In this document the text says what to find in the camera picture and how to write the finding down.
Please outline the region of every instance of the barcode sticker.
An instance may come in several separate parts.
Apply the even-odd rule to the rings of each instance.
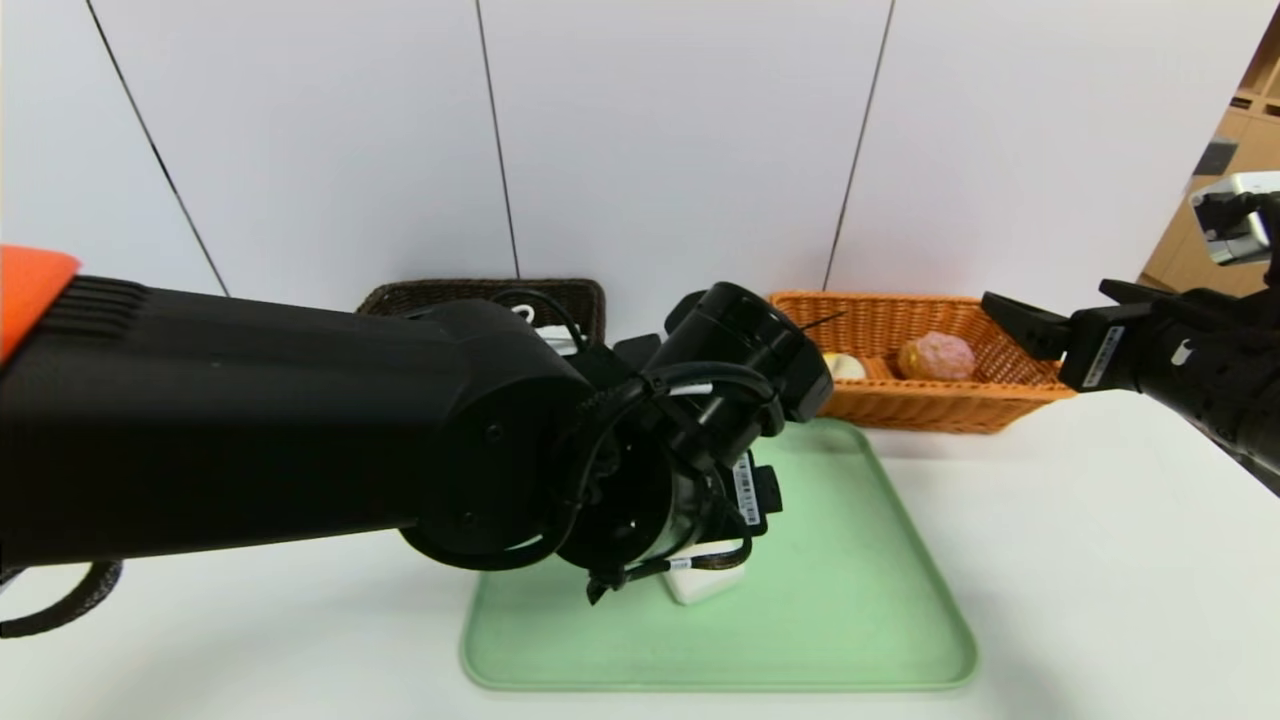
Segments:
[[[737,509],[748,525],[760,524],[760,505],[755,500],[755,478],[751,474],[751,456],[744,455],[733,464],[733,489],[737,492]]]
[[[1089,374],[1084,375],[1084,382],[1080,383],[1082,387],[1098,387],[1102,382],[1102,375],[1107,372],[1107,365],[1111,364],[1111,356],[1116,354],[1116,347],[1120,345],[1120,336],[1124,334],[1124,325],[1112,325],[1107,328],[1107,337],[1102,338],[1102,346],[1098,347],[1098,354],[1093,356],[1093,364],[1089,365]]]

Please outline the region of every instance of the white wall panel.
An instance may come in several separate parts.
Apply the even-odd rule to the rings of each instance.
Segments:
[[[4,3],[4,242],[221,293],[83,0]]]
[[[233,296],[511,277],[471,0],[95,0]]]
[[[521,272],[609,337],[719,279],[822,283],[888,0],[481,0]]]
[[[828,290],[1105,304],[1275,5],[897,0]]]

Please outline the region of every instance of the black cable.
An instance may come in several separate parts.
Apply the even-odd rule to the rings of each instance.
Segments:
[[[0,621],[0,638],[22,638],[45,633],[81,618],[106,600],[106,596],[115,588],[115,583],[120,580],[123,569],[124,564],[118,560],[93,562],[79,584],[67,593],[67,597],[38,612]],[[23,570],[24,568],[4,570],[0,573],[0,584],[13,580]]]
[[[568,310],[566,310],[564,306],[561,305],[559,301],[557,301],[550,295],[547,295],[545,292],[541,292],[539,290],[530,290],[526,287],[512,287],[508,290],[499,291],[498,293],[495,293],[493,297],[489,299],[489,302],[498,302],[499,300],[507,297],[526,297],[541,301],[541,304],[550,307],[552,313],[554,313],[556,316],[559,318],[562,323],[564,323],[564,327],[568,328],[568,334],[573,338],[573,345],[577,346],[577,351],[582,352],[588,348],[586,338],[582,337],[582,329],[577,327],[577,323],[573,320],[573,315],[570,315]]]
[[[716,493],[717,506],[728,516],[730,521],[733,523],[735,529],[737,529],[739,536],[742,539],[741,546],[728,552],[713,552],[709,555],[698,555],[678,560],[662,557],[645,560],[631,569],[618,568],[611,571],[593,571],[590,580],[586,584],[588,601],[591,605],[595,605],[602,597],[604,597],[604,593],[608,589],[618,591],[627,583],[682,568],[684,561],[687,561],[689,566],[696,570],[730,570],[746,562],[748,557],[751,556],[751,529],[748,528],[746,519],[742,518],[742,511],[728,500],[727,495],[724,495],[723,484],[718,480],[713,482],[719,487],[719,492]]]
[[[613,427],[628,413],[655,397],[664,397],[676,387],[699,383],[730,383],[742,387],[756,396],[762,404],[781,405],[773,386],[760,373],[732,363],[680,363],[652,372],[641,373],[621,386],[598,393],[582,404],[590,415],[572,434],[577,446],[572,454],[573,461],[566,473],[567,487],[556,498],[557,507],[548,529],[543,536],[521,547],[490,555],[466,555],[431,548],[431,555],[440,562],[467,570],[498,571],[525,568],[550,557],[564,544],[577,514],[582,507],[591,468],[595,456]]]

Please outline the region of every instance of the pink pastry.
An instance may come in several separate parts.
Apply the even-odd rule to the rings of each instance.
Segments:
[[[964,340],[929,332],[897,351],[897,366],[914,380],[968,380],[973,378],[977,360]]]

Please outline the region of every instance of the white table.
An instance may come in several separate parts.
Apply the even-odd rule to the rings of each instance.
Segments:
[[[978,638],[963,689],[484,691],[458,664],[474,578],[379,533],[131,561],[88,616],[0,642],[0,716],[1280,717],[1280,500],[1179,418],[1106,393],[996,437],[870,434]],[[0,616],[76,575],[29,573]]]

